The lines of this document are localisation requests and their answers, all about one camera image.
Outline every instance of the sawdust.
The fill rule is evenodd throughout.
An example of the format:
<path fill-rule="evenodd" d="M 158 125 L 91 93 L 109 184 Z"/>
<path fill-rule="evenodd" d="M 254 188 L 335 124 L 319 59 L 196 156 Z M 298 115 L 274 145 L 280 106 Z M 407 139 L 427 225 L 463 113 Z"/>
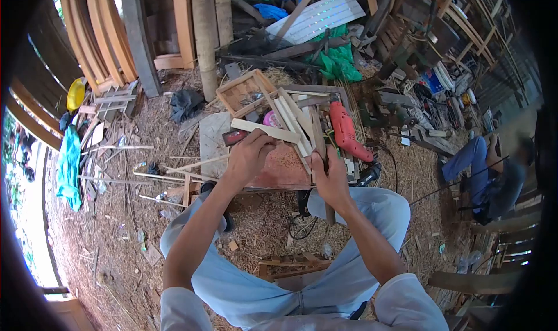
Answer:
<path fill-rule="evenodd" d="M 179 90 L 182 87 L 201 89 L 197 70 L 165 70 L 161 71 L 160 75 L 164 82 L 164 91 Z M 150 161 L 156 161 L 167 165 L 178 163 L 177 166 L 188 162 L 168 158 L 180 154 L 185 140 L 190 135 L 187 132 L 185 136 L 180 136 L 179 125 L 169 120 L 169 100 L 170 98 L 165 96 L 146 100 L 137 116 L 132 119 L 138 130 L 135 133 L 141 138 L 138 144 L 153 145 L 155 149 L 130 150 L 126 160 L 124 153 L 119 153 L 105 164 L 102 160 L 108 158 L 109 153 L 106 153 L 102 160 L 97 162 L 100 167 L 105 168 L 105 177 L 123 179 L 127 170 L 129 179 L 144 180 L 132 174 L 133 167 L 140 162 L 145 161 L 149 164 Z M 224 107 L 217 102 L 208 111 L 220 112 L 224 111 Z M 127 135 L 130 134 L 128 126 L 132 121 L 124 119 Z M 121 127 L 122 120 L 118 118 L 108 127 L 106 137 L 110 137 Z M 394 154 L 397 163 L 401 195 L 411 200 L 411 180 L 414 199 L 439 187 L 436 181 L 435 153 L 414 144 L 410 147 L 402 146 L 395 137 L 386 140 L 385 143 Z M 198 132 L 186 147 L 184 155 L 199 156 Z M 380 160 L 383 164 L 380 186 L 394 190 L 393 162 L 383 151 L 380 151 Z M 55 175 L 55 160 L 52 160 L 47 174 L 48 182 L 53 183 Z M 169 223 L 166 218 L 160 216 L 160 211 L 175 207 L 141 199 L 137 195 L 155 196 L 169 187 L 179 186 L 180 183 L 172 185 L 154 181 L 153 185 L 130 187 L 130 204 L 135 225 L 143 230 L 146 239 L 157 248 L 160 237 Z M 45 198 L 56 262 L 65 285 L 67 284 L 71 291 L 79 289 L 80 301 L 95 328 L 114 330 L 120 327 L 123 330 L 134 330 L 137 329 L 136 324 L 150 330 L 154 329 L 153 325 L 158 327 L 158 298 L 162 293 L 164 260 L 158 260 L 151 267 L 142 256 L 141 244 L 136 240 L 129 206 L 124 201 L 124 185 L 108 185 L 107 192 L 99 195 L 89 210 L 82 207 L 77 213 L 72 212 L 66 202 L 57 198 L 54 190 L 55 187 L 52 187 Z M 287 247 L 289 222 L 293 217 L 292 212 L 298 210 L 295 193 L 270 192 L 261 193 L 260 196 L 260 205 L 248 210 L 237 209 L 231 213 L 236 229 L 232 233 L 222 235 L 217 242 L 221 244 L 219 253 L 242 270 L 256 273 L 257 262 L 269 255 L 284 256 L 302 251 L 321 253 L 325 243 L 331 245 L 333 255 L 336 256 L 350 239 L 350 232 L 345 226 L 329 227 L 324 220 L 318 219 L 308 237 L 295 240 Z M 415 204 L 412 209 L 411 223 L 401 256 L 409 272 L 417 274 L 425 286 L 428 277 L 434 271 L 455 271 L 455 259 L 469 252 L 468 227 L 464 224 L 450 226 L 443 221 L 444 211 L 447 211 L 444 204 L 450 202 L 451 198 L 448 200 L 447 194 L 439 193 Z M 439 235 L 432 237 L 431 234 L 436 232 Z M 416 238 L 420 241 L 421 250 L 416 244 Z M 228 243 L 233 240 L 239 249 L 230 251 Z M 446 244 L 445 259 L 438 251 L 441 244 Z M 100 283 L 110 290 L 93 283 L 93 263 L 80 257 L 83 249 L 92 252 L 97 247 L 100 251 L 96 271 L 104 277 Z M 440 305 L 451 304 L 447 302 L 451 302 L 451 296 L 441 294 L 440 297 L 440 289 L 427 286 L 426 289 Z M 236 329 L 222 317 L 215 315 L 207 306 L 206 310 L 215 329 Z M 375 318 L 373 309 L 366 312 L 366 318 Z"/>

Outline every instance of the person's left hand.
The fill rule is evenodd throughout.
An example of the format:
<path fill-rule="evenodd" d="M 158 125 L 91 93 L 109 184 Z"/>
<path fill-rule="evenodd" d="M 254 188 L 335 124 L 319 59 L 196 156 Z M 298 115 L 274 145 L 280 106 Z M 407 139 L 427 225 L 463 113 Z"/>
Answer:
<path fill-rule="evenodd" d="M 233 146 L 229 164 L 221 180 L 237 193 L 256 177 L 266 163 L 266 157 L 275 149 L 277 140 L 260 129 L 255 129 L 245 139 Z"/>

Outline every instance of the person's right hand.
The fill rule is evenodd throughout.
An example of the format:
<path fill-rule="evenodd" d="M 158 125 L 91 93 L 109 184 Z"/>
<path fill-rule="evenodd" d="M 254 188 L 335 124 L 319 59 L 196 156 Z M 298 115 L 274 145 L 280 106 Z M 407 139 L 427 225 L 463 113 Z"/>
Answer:
<path fill-rule="evenodd" d="M 349 194 L 345 163 L 332 145 L 328 145 L 328 159 L 329 170 L 326 174 L 324 161 L 318 152 L 312 152 L 311 167 L 316 175 L 317 192 L 339 215 L 344 216 L 356 207 Z"/>

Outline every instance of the green plastic bag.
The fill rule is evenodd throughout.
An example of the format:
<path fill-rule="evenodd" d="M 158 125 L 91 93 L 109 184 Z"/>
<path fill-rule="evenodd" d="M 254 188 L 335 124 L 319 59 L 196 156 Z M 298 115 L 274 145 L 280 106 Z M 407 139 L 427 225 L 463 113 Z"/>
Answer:
<path fill-rule="evenodd" d="M 335 38 L 345 34 L 347 34 L 346 24 L 331 28 L 329 36 Z M 325 34 L 322 33 L 309 42 L 319 42 L 324 39 L 324 37 Z M 313 56 L 314 55 L 307 56 L 305 62 L 312 61 Z M 353 52 L 351 51 L 350 43 L 338 48 L 329 49 L 327 55 L 325 55 L 324 51 L 321 51 L 316 62 L 314 62 L 315 65 L 321 67 L 320 72 L 324 74 L 326 79 L 345 78 L 348 82 L 358 82 L 362 80 L 362 74 L 354 68 L 353 63 Z"/>
<path fill-rule="evenodd" d="M 74 125 L 68 126 L 64 132 L 62 146 L 56 163 L 56 196 L 66 198 L 71 209 L 78 212 L 81 207 L 79 194 L 79 159 L 81 148 L 78 132 Z"/>

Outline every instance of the light blue jeans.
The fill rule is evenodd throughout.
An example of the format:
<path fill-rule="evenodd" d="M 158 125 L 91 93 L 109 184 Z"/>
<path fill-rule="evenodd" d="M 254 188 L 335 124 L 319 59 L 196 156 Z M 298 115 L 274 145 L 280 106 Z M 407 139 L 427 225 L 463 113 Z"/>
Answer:
<path fill-rule="evenodd" d="M 407 200 L 382 188 L 350 188 L 359 210 L 399 251 L 410 219 Z M 166 257 L 178 234 L 209 195 L 202 194 L 175 218 L 161 236 L 161 251 Z M 311 215 L 325 219 L 325 203 L 314 189 L 308 201 Z M 338 223 L 345 220 L 335 214 Z M 215 232 L 213 240 L 219 236 Z M 221 257 L 211 245 L 192 276 L 194 292 L 231 325 L 249 329 L 262 321 L 285 315 L 336 314 L 350 317 L 362 302 L 370 300 L 378 281 L 366 268 L 357 244 L 351 238 L 324 275 L 302 291 L 291 292 L 241 271 Z"/>

